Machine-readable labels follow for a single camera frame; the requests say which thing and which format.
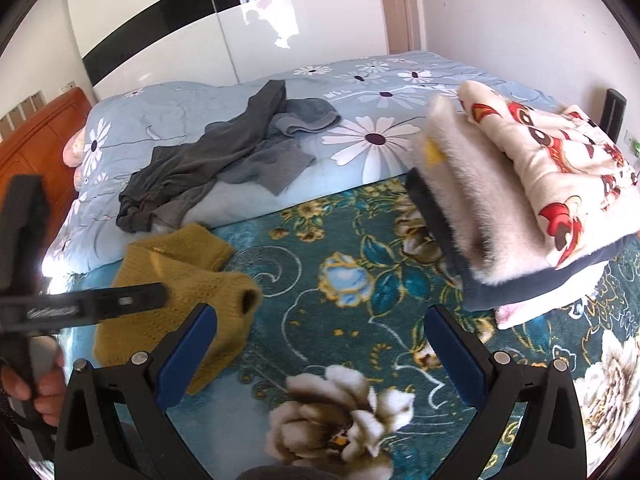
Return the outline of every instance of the floral bedding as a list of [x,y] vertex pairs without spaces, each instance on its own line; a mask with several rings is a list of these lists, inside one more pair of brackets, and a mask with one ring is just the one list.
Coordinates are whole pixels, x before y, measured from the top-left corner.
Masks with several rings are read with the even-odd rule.
[[[428,478],[474,415],[424,338],[422,318],[433,303],[445,304],[491,351],[535,366],[567,362],[589,472],[638,412],[638,240],[610,262],[589,296],[499,331],[491,311],[461,309],[458,280],[401,178],[214,232],[237,250],[225,269],[247,272],[264,293],[241,357],[168,412],[217,480],[278,461],[347,478],[356,470],[366,473],[361,478]],[[76,288],[108,286],[117,267],[89,273]],[[93,332],[66,334],[69,362],[95,362]],[[482,478],[499,470],[522,414],[521,406],[514,410]]]
[[[277,74],[289,98],[331,102],[342,124],[323,134],[299,134],[303,151],[316,157],[283,193],[273,196],[255,182],[218,182],[185,216],[184,224],[214,228],[278,211],[308,200],[404,173],[410,139],[426,120],[429,100],[455,96],[467,79],[483,82],[518,102],[548,111],[558,102],[430,52],[409,52],[313,65]],[[86,124],[79,197],[44,259],[43,273],[84,273],[124,256],[142,236],[123,232],[115,217],[118,194],[155,146],[195,142],[206,124],[226,121],[246,108],[266,79],[231,87],[171,82],[98,103]]]

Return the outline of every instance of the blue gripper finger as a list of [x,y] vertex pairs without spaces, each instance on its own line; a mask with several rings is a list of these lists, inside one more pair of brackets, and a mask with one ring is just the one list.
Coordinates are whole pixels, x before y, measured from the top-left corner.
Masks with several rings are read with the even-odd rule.
[[156,402],[163,412],[182,400],[217,330],[218,316],[207,305],[158,372]]
[[436,352],[462,402],[480,410],[488,397],[486,374],[465,342],[435,307],[428,308],[424,315],[424,336]]

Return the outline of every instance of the yellow knit sweater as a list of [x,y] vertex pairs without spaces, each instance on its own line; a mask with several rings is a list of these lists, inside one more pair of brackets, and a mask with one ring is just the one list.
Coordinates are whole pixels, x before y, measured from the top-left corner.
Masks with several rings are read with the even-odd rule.
[[198,303],[207,303],[216,309],[218,332],[187,392],[203,389],[242,352],[262,301],[260,288],[246,274],[216,272],[233,251],[197,224],[129,244],[113,286],[163,282],[169,298],[164,308],[101,322],[94,345],[98,361],[119,365],[135,352],[151,352]]

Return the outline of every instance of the teal floral blanket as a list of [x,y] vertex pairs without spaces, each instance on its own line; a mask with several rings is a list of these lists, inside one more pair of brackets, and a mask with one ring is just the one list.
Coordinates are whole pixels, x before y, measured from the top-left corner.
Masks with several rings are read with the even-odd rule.
[[[401,179],[214,233],[237,250],[225,270],[248,273],[264,292],[241,357],[169,412],[217,480],[274,457],[346,478],[428,478],[474,415],[424,339],[422,318],[433,303],[449,307],[491,351],[535,366],[566,360],[590,472],[638,411],[637,240],[589,297],[499,331],[491,311],[460,308],[457,279]],[[116,267],[92,272],[77,288],[108,285]],[[91,329],[74,329],[67,349],[91,357],[91,340]],[[482,478],[500,468],[522,413],[514,410]]]

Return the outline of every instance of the pillow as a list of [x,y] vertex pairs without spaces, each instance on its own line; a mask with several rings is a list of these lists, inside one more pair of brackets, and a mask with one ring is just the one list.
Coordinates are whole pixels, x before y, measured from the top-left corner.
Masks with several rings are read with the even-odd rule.
[[82,166],[78,166],[74,171],[74,187],[79,191],[82,187]]
[[70,168],[77,168],[84,159],[84,128],[71,137],[62,149],[62,160]]

